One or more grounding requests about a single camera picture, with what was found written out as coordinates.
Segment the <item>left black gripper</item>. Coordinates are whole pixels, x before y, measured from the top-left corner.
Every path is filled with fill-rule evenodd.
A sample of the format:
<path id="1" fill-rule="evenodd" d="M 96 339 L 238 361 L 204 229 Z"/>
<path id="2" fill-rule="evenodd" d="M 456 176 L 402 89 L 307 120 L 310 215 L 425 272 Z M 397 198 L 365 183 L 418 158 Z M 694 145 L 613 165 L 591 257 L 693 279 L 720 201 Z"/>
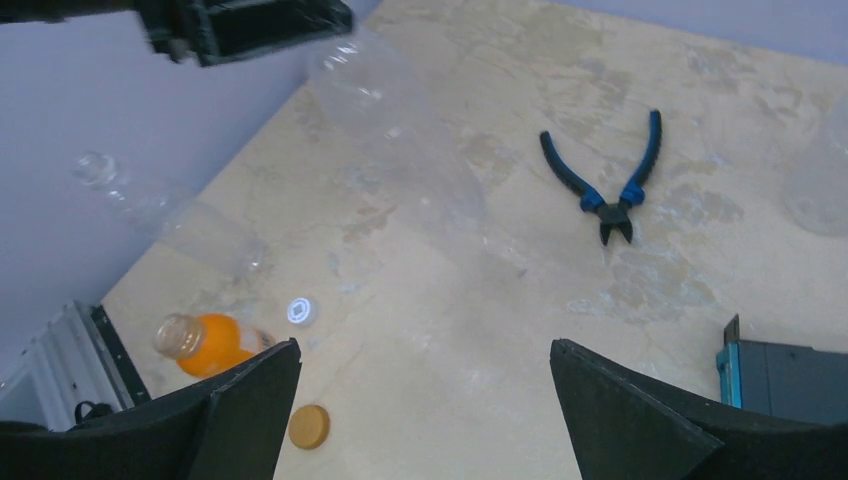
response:
<path id="1" fill-rule="evenodd" d="M 241 62 L 353 31 L 343 1 L 137 1 L 151 47 L 202 67 Z"/>

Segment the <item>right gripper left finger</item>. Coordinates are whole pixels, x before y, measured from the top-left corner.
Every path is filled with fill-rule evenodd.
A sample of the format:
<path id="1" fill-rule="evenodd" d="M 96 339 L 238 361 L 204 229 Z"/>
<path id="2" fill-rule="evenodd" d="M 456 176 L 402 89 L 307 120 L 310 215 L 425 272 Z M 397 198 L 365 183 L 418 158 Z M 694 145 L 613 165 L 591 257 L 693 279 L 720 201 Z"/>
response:
<path id="1" fill-rule="evenodd" d="M 271 479 L 301 371 L 289 339 L 217 376 L 69 431 L 1 425 L 4 479 Z"/>

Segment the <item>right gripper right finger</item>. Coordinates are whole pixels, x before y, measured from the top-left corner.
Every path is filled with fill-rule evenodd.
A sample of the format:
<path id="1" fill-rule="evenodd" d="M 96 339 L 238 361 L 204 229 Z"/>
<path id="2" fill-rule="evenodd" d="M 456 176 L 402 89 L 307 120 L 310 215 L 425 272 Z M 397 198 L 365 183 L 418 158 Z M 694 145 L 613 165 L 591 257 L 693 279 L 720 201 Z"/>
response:
<path id="1" fill-rule="evenodd" d="M 847 427 L 728 406 L 572 340 L 550 367 L 585 479 L 844 479 Z"/>

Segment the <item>white bottle cap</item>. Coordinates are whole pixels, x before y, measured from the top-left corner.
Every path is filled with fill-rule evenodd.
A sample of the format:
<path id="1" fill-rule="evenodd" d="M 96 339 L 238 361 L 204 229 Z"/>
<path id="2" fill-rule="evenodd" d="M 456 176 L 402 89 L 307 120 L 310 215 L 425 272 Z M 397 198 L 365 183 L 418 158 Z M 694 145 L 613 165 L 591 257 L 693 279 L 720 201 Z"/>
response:
<path id="1" fill-rule="evenodd" d="M 317 317 L 317 304 L 308 297 L 297 297 L 287 306 L 286 318 L 292 325 L 305 327 Z"/>

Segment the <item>clear plastic bottle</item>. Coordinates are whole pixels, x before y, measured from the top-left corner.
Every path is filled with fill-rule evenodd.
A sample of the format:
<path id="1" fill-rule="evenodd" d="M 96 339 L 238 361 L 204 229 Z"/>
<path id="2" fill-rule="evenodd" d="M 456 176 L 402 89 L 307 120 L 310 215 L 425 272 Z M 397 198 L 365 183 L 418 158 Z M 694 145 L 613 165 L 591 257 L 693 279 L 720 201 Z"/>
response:
<path id="1" fill-rule="evenodd" d="M 782 189 L 793 220 L 820 235 L 847 234 L 847 98 L 841 97 L 817 126 Z"/>

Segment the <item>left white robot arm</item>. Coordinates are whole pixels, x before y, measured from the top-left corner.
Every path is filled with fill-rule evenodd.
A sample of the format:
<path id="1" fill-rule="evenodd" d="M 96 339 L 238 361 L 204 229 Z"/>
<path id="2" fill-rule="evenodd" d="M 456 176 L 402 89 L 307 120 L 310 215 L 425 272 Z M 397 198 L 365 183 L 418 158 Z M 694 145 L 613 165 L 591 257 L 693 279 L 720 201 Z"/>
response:
<path id="1" fill-rule="evenodd" d="M 131 11 L 152 50 L 202 67 L 242 62 L 317 40 L 348 35 L 355 14 L 343 1 L 72 0 L 3 1 L 1 23 L 58 23 Z"/>

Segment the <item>orange bottle cap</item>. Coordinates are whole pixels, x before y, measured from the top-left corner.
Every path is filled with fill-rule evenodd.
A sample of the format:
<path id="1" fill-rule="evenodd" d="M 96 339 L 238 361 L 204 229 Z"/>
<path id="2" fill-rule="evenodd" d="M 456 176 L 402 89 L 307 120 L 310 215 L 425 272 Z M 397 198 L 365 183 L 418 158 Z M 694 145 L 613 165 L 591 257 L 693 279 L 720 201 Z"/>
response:
<path id="1" fill-rule="evenodd" d="M 330 425 L 330 416 L 324 407 L 315 404 L 304 405 L 290 418 L 289 439 L 299 449 L 314 450 L 328 438 Z"/>

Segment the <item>orange juice bottle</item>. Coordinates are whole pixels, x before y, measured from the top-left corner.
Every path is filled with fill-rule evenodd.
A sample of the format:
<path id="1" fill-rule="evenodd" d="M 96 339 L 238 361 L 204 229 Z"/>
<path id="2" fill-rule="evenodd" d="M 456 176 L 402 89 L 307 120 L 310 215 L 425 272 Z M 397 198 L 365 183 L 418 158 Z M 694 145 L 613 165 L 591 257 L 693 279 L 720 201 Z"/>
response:
<path id="1" fill-rule="evenodd" d="M 221 313 L 170 315 L 153 339 L 159 354 L 199 379 L 216 376 L 276 344 L 267 332 Z"/>

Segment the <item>dark network switch box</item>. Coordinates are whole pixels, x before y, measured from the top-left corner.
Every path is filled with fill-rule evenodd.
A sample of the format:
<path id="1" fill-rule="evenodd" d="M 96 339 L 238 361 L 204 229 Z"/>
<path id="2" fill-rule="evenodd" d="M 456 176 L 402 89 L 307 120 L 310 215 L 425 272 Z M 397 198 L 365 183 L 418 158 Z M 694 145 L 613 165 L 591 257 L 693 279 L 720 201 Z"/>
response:
<path id="1" fill-rule="evenodd" d="M 715 362 L 725 405 L 819 425 L 847 422 L 845 353 L 746 340 L 734 316 Z"/>

